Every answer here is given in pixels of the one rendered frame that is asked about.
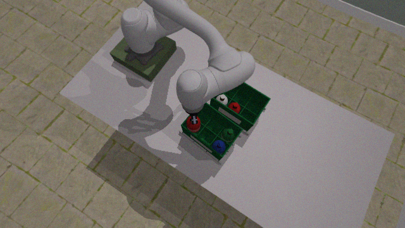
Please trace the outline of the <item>green bottle crate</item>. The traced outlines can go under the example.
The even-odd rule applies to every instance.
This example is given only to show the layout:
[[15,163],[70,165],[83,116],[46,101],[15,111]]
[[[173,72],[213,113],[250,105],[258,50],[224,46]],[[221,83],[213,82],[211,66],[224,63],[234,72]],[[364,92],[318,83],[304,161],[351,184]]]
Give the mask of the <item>green bottle crate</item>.
[[[210,105],[246,131],[255,124],[271,99],[245,82],[236,88],[221,94],[224,94],[227,97],[227,105],[225,106],[223,103],[216,100],[217,96],[211,99]],[[239,114],[228,107],[230,103],[238,103],[240,105]],[[265,106],[263,107],[264,104]],[[263,109],[257,116],[262,107]],[[255,121],[252,123],[254,119]]]
[[[189,117],[190,115],[187,117],[187,119]],[[202,146],[206,151],[211,153],[218,160],[221,160],[225,155],[225,153],[229,150],[231,145],[234,143],[234,141],[237,139],[239,134],[243,131],[243,129],[234,122],[232,122],[230,119],[228,119],[225,115],[221,114],[218,110],[213,108],[208,103],[204,104],[202,110],[198,113],[198,117],[200,118],[201,121],[201,127],[199,131],[191,132],[187,128],[187,119],[186,119],[183,126],[183,132],[186,135],[188,135],[191,139],[193,139],[196,143],[198,143],[200,146]],[[232,140],[229,143],[227,143],[221,138],[221,133],[227,127],[231,127],[235,131],[235,138],[233,139],[234,141]],[[226,151],[224,151],[225,153],[223,152],[224,154],[223,153],[219,154],[212,148],[212,145],[216,140],[221,140],[225,143],[226,146],[225,150],[228,148]]]

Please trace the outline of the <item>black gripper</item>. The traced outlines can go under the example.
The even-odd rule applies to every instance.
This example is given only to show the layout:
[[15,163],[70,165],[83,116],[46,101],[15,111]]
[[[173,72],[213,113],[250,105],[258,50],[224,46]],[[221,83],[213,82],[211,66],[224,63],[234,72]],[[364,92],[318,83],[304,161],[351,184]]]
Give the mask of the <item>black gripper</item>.
[[[200,111],[199,111],[200,112]],[[198,124],[198,121],[197,121],[197,116],[198,116],[198,113],[199,112],[197,112],[197,113],[188,113],[190,116],[191,116],[191,119],[190,119],[190,121],[192,122],[192,124]]]

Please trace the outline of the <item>blue bottle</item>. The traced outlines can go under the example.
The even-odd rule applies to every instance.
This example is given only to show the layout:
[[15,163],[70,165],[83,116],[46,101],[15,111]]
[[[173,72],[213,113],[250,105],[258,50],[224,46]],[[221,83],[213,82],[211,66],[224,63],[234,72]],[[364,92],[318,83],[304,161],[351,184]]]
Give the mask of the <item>blue bottle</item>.
[[219,154],[222,154],[225,151],[225,143],[221,140],[216,140],[213,145],[212,148],[217,151]]

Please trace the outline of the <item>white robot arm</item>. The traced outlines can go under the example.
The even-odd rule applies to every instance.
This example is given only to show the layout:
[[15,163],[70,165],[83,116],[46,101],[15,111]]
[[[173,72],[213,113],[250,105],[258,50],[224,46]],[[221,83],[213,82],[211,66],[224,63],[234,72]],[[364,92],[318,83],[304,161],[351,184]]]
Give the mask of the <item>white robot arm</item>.
[[142,65],[147,65],[164,49],[157,40],[184,27],[201,37],[209,47],[207,68],[188,69],[178,77],[177,97],[186,112],[201,111],[207,101],[236,88],[254,73],[253,56],[230,47],[219,31],[192,11],[184,0],[144,1],[152,9],[133,7],[121,15],[121,30],[128,43],[124,50],[130,53],[129,62],[138,59]]

